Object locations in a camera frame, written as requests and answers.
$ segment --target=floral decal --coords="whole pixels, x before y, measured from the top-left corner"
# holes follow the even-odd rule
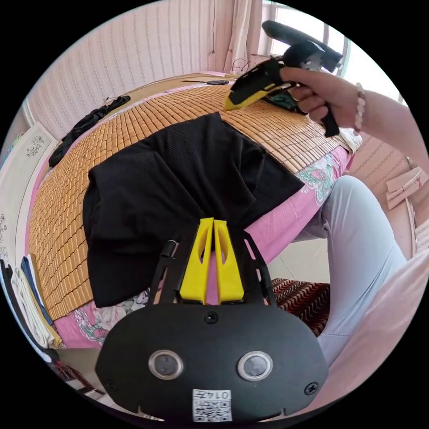
[[[31,156],[35,156],[39,149],[43,146],[44,141],[41,136],[36,135],[31,139],[31,147],[27,149],[27,156],[30,158]]]
[[[9,255],[5,246],[0,247],[0,259],[3,259],[5,265],[9,262]]]
[[[113,326],[127,314],[145,307],[148,298],[149,290],[146,290],[133,299],[112,307],[97,308],[94,302],[91,301],[83,307],[74,310],[72,314],[82,334],[90,341],[103,345],[107,334]]]
[[[7,229],[6,217],[4,214],[0,214],[0,243],[3,243],[3,232]]]
[[[332,185],[337,177],[335,166],[332,155],[327,154],[296,174],[306,184],[301,192],[307,193],[309,189],[314,189],[318,206],[324,203],[331,192]]]

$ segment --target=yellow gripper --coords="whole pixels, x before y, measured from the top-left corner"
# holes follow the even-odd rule
[[[242,301],[244,290],[227,223],[213,218],[200,221],[180,288],[180,296],[185,301],[206,304],[213,232],[219,304]]]

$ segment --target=tile floor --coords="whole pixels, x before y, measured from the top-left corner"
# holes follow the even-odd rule
[[[287,278],[329,283],[327,241],[292,243],[268,265],[268,268],[272,279]],[[98,349],[60,349],[58,353],[64,364],[78,370],[96,389],[104,391],[94,370]]]
[[[272,279],[329,283],[327,241],[291,243],[268,265],[268,269]]]

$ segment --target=window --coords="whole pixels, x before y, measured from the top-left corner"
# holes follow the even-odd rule
[[[353,42],[350,43],[349,60],[343,77],[354,84],[360,82],[367,90],[376,91],[394,100],[399,100],[399,90],[387,74]]]
[[[399,90],[381,67],[358,45],[348,40],[335,28],[290,6],[264,0],[262,21],[268,19],[302,31],[341,53],[344,66],[337,71],[337,74],[344,79],[354,84],[359,82],[367,90],[377,91],[406,105]],[[281,55],[287,48],[288,45],[285,43],[272,40],[263,30],[261,31],[259,55]]]

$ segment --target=bamboo sleeping mat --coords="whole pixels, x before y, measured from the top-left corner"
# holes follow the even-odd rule
[[[93,298],[82,226],[88,171],[125,146],[170,124],[216,111],[293,173],[344,143],[340,136],[325,138],[323,127],[306,116],[263,101],[225,112],[229,88],[203,85],[176,91],[114,115],[83,137],[46,178],[30,217],[29,252],[36,256],[42,297],[53,320]]]

